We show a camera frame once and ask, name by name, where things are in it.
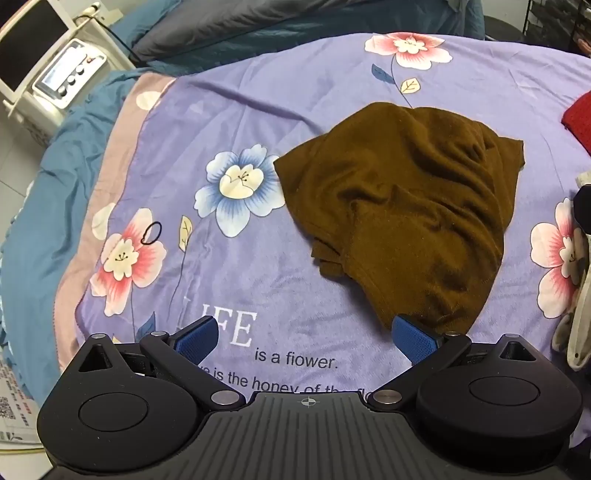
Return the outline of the brown knit sweater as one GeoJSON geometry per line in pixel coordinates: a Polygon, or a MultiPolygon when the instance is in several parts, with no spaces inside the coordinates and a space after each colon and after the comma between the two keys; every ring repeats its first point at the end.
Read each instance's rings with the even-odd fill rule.
{"type": "Polygon", "coordinates": [[[274,164],[325,277],[347,276],[380,322],[470,330],[492,290],[524,145],[437,108],[376,102],[274,164]]]}

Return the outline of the teal blue duvet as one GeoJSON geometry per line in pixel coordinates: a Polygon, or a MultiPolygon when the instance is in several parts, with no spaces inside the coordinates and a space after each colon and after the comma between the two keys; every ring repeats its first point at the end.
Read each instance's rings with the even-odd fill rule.
{"type": "MultiPolygon", "coordinates": [[[[131,49],[182,1],[149,1],[114,25],[131,49]]],[[[144,71],[172,76],[198,73],[322,38],[352,33],[410,31],[485,36],[479,1],[354,1],[284,20],[224,40],[142,61],[144,71]]],[[[35,401],[58,380],[53,305],[59,281],[77,250],[87,206],[108,137],[140,71],[110,73],[67,114],[46,149],[27,197],[1,245],[1,341],[14,374],[35,401]]]]}

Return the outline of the white polka dot garment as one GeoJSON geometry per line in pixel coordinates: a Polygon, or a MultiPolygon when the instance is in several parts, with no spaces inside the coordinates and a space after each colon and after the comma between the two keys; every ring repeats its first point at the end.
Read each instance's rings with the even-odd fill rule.
{"type": "Polygon", "coordinates": [[[560,320],[552,337],[552,349],[566,354],[568,366],[581,371],[590,364],[590,171],[576,179],[578,191],[573,198],[575,222],[576,273],[580,285],[569,311],[560,320]]]}

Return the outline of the red knit garment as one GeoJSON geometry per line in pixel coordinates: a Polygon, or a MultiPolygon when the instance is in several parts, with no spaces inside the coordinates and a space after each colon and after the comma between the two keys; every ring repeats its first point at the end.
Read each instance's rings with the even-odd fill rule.
{"type": "Polygon", "coordinates": [[[591,92],[583,94],[563,114],[561,123],[591,154],[591,92]]]}

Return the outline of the dark monitor screen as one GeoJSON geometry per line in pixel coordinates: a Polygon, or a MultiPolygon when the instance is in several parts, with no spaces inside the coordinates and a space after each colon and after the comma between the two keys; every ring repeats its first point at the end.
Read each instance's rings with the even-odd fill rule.
{"type": "Polygon", "coordinates": [[[15,103],[37,69],[75,31],[59,1],[1,0],[1,95],[15,103]]]}

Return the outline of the dark grey blanket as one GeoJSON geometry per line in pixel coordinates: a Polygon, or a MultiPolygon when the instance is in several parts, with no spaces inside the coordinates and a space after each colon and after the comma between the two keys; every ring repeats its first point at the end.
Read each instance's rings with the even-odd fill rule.
{"type": "Polygon", "coordinates": [[[325,0],[182,1],[134,44],[132,52],[142,61],[161,59],[198,44],[355,4],[325,0]]]}

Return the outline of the purple floral bed sheet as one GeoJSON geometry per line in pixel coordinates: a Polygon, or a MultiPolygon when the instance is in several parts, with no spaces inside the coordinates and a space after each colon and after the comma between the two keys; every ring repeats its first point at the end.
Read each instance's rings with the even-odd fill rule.
{"type": "Polygon", "coordinates": [[[368,393],[409,367],[406,314],[587,370],[590,157],[562,118],[589,88],[574,54],[412,33],[142,75],[57,290],[59,366],[211,315],[202,368],[245,395],[368,393]]]}

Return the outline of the white bedside machine with knobs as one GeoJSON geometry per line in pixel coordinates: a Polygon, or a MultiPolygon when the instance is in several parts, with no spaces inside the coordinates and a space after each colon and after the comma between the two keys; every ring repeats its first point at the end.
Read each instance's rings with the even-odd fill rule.
{"type": "Polygon", "coordinates": [[[134,68],[111,35],[99,1],[90,2],[82,12],[70,16],[76,25],[75,33],[37,69],[16,102],[1,95],[7,117],[42,146],[48,144],[68,110],[106,76],[134,68]]]}

